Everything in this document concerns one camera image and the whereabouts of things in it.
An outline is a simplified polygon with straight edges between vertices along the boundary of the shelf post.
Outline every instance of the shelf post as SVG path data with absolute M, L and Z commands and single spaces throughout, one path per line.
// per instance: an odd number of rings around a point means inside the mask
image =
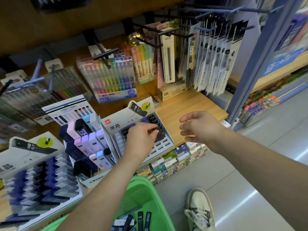
M 231 125 L 235 118 L 238 117 L 241 108 L 250 95 L 257 80 L 263 75 L 273 59 L 274 50 L 283 35 L 286 33 L 287 28 L 302 1 L 303 0 L 275 1 L 272 9 L 282 5 L 284 5 L 284 7 L 268 16 L 266 24 L 261 31 L 256 46 L 252 52 L 252 56 L 247 63 L 227 109 L 229 116 L 226 120 Z

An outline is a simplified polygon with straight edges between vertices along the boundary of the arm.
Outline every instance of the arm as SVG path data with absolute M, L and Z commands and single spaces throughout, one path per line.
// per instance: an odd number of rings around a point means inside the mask
M 307 229 L 308 166 L 225 128 L 208 112 L 191 112 L 180 122 L 187 141 L 225 157 L 295 230 Z
M 156 127 L 156 124 L 140 123 L 129 129 L 123 157 L 57 231 L 110 231 L 130 179 L 154 145 L 158 130 L 151 134 L 148 130 Z

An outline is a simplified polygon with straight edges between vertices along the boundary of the shoe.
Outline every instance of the shoe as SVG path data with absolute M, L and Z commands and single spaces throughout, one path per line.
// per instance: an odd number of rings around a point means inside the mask
M 184 214 L 190 231 L 215 231 L 213 208 L 204 190 L 194 188 L 188 193 Z

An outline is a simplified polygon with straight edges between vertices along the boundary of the green basket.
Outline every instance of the green basket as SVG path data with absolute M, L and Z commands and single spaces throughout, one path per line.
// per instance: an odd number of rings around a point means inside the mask
M 172 221 L 161 201 L 159 195 L 157 194 L 152 183 L 140 176 L 135 176 L 131 179 L 124 197 L 121 201 L 121 206 L 119 208 L 117 218 L 128 213 L 133 215 L 133 218 L 138 220 L 138 212 L 143 211 L 143 221 L 145 223 L 146 212 L 151 212 L 151 231 L 175 231 Z M 61 219 L 51 223 L 43 231 L 54 231 L 61 224 L 61 222 L 66 218 Z

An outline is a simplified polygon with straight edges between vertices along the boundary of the person's right hand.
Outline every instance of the person's right hand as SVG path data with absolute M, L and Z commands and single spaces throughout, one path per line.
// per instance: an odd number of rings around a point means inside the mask
M 194 111 L 180 118 L 181 135 L 193 143 L 204 143 L 214 151 L 222 133 L 227 129 L 207 111 Z

